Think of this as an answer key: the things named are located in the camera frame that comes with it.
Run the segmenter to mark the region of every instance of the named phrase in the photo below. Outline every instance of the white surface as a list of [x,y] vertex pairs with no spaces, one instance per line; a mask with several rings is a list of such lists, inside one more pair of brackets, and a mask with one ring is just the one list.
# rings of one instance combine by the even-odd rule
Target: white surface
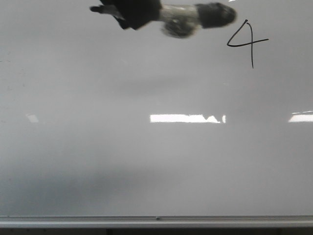
[[[313,2],[221,2],[236,23],[179,40],[123,31],[96,0],[2,0],[1,215],[312,214],[313,124],[289,120],[313,108]],[[254,69],[226,46],[245,19],[269,38]]]

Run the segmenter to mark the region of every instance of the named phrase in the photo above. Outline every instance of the blurry object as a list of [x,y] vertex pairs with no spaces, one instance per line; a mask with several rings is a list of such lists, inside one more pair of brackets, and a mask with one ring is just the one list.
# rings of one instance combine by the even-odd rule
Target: blurry object
[[93,12],[110,14],[122,29],[139,29],[151,21],[164,22],[162,32],[174,38],[188,38],[202,28],[223,27],[236,19],[236,11],[212,2],[196,5],[168,5],[160,0],[101,0]]

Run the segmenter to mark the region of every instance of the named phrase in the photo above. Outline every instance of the handwritten number 4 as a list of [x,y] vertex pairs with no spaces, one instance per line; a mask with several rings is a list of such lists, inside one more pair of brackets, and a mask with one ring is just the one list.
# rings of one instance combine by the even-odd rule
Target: handwritten number 4
[[[245,26],[245,24],[249,25],[250,30],[251,30],[251,42],[250,43],[245,43],[245,44],[238,44],[238,45],[232,45],[230,44],[231,40],[233,40],[233,38],[236,36],[237,33],[239,33],[239,31]],[[252,30],[252,26],[250,25],[250,23],[248,22],[248,20],[245,20],[245,22],[242,24],[242,26],[234,33],[234,35],[229,39],[227,46],[229,47],[244,47],[244,46],[248,46],[251,45],[251,62],[252,62],[252,68],[254,68],[254,63],[253,63],[253,44],[255,43],[260,43],[260,42],[264,42],[264,41],[268,41],[269,39],[262,39],[262,40],[258,40],[258,41],[254,41],[253,40],[253,30]]]

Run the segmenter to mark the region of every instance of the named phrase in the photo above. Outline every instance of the black marker writing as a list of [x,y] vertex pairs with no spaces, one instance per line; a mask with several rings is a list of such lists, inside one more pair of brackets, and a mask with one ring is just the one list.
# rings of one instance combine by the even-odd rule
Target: black marker writing
[[[249,25],[250,30],[251,30],[251,43],[245,43],[245,44],[238,44],[238,45],[231,45],[230,42],[231,40],[233,40],[233,38],[236,36],[236,34],[245,26],[245,24]],[[245,20],[245,22],[243,23],[242,26],[240,26],[240,28],[234,33],[234,35],[229,39],[227,46],[229,47],[244,47],[244,46],[248,46],[251,45],[251,62],[252,62],[252,68],[254,68],[254,63],[253,63],[253,44],[255,43],[260,43],[260,42],[264,42],[264,41],[268,41],[269,39],[262,39],[262,40],[258,40],[258,41],[254,41],[253,40],[253,30],[252,30],[252,26],[250,25],[250,23],[248,22],[248,20]]]

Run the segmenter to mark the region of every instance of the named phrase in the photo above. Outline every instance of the black object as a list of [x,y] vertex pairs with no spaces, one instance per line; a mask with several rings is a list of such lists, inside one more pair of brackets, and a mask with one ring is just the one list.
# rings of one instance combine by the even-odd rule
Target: black object
[[103,6],[91,6],[90,7],[90,11],[92,11],[92,12],[101,12],[101,8],[102,8]]
[[213,2],[196,4],[202,28],[221,27],[236,19],[236,11],[224,4]]
[[135,30],[159,19],[160,0],[101,0],[104,5],[113,4],[125,20],[116,18],[122,29]]

